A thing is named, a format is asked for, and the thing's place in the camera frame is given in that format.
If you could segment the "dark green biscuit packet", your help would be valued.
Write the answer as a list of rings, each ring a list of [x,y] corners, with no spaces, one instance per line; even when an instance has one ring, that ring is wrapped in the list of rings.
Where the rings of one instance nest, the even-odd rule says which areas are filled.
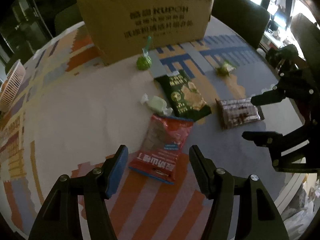
[[[211,107],[184,70],[155,78],[178,118],[198,121],[212,113]]]

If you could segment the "green lollipop with stick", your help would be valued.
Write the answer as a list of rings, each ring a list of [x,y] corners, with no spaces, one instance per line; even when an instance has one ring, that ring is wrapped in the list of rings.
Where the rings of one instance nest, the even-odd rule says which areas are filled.
[[[152,65],[152,60],[149,56],[149,48],[151,45],[152,37],[148,36],[146,46],[142,49],[143,55],[137,59],[136,66],[138,70],[148,70]]]

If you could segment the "dark brown chocolate packet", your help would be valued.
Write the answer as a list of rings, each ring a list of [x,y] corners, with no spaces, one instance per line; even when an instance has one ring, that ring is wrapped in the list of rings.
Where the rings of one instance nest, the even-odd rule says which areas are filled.
[[[264,115],[260,106],[251,103],[251,98],[216,100],[222,129],[262,121]]]

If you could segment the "small green pastry packet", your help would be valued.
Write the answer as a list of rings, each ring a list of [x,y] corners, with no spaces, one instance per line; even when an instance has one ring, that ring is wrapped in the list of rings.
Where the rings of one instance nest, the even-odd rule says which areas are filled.
[[[231,72],[236,70],[236,66],[231,64],[229,61],[224,61],[221,66],[216,68],[218,76],[230,76]]]

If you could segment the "black chair right side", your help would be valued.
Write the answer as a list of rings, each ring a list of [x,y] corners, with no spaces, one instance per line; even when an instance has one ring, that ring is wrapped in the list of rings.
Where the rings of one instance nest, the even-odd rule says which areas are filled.
[[[254,49],[265,32],[270,13],[250,0],[214,0],[212,16],[239,34]]]

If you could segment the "black chair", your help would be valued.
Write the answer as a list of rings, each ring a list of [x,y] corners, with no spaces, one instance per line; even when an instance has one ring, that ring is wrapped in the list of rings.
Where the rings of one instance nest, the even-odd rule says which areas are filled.
[[[61,34],[67,28],[83,21],[77,4],[71,5],[65,10],[59,12],[55,17],[56,35]]]
[[[212,16],[239,34],[254,49],[265,32],[270,13],[250,0],[214,0]]]

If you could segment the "colourful patterned table mat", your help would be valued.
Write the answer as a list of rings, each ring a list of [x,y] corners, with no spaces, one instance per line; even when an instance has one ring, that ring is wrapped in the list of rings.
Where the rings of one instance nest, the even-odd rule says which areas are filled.
[[[28,238],[41,205],[58,176],[83,176],[124,144],[135,153],[152,112],[143,94],[163,96],[154,77],[185,70],[212,107],[193,126],[168,185],[125,169],[119,191],[107,201],[119,239],[199,239],[211,203],[196,189],[188,148],[198,144],[216,165],[236,176],[257,174],[283,212],[305,174],[276,172],[268,150],[246,141],[247,130],[287,134],[302,125],[289,99],[263,106],[264,121],[222,131],[215,100],[238,99],[270,90],[276,75],[264,59],[213,18],[203,40],[150,51],[153,66],[140,72],[134,56],[108,67],[83,23],[66,30],[26,63],[13,106],[1,119],[1,214]],[[216,76],[223,60],[236,65]]]

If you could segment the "pink red hawthorn packet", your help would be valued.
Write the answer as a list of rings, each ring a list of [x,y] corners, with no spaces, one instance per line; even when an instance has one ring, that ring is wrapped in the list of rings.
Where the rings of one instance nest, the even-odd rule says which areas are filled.
[[[129,168],[163,183],[175,182],[176,166],[193,120],[153,114],[148,130]]]

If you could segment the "white wrapped candy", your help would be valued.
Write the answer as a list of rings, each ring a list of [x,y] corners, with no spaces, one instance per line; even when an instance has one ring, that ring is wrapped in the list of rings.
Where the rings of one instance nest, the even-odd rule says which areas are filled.
[[[173,113],[173,109],[168,107],[167,102],[159,96],[148,97],[144,94],[140,100],[142,105],[147,105],[149,109],[157,114],[164,116],[170,116]]]

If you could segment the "pink plastic basket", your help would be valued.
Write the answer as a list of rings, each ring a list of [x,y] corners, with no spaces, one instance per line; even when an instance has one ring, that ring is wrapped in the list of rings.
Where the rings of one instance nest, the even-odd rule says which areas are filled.
[[[25,77],[25,68],[21,63],[21,60],[17,60],[9,70],[7,79],[1,85],[1,101],[0,110],[1,112],[7,112],[14,99],[16,98],[17,92]]]

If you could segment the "brown cardboard box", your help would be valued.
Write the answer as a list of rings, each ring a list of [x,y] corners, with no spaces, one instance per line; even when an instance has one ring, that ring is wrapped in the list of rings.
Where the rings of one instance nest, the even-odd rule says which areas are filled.
[[[151,48],[204,37],[214,0],[77,0],[81,17],[108,66]]]

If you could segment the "black chair far left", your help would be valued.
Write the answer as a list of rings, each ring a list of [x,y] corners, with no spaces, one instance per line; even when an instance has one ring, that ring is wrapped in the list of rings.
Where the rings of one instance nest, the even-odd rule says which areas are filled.
[[[55,17],[56,35],[61,34],[67,28],[83,21],[77,4],[71,5],[65,10],[59,12]]]

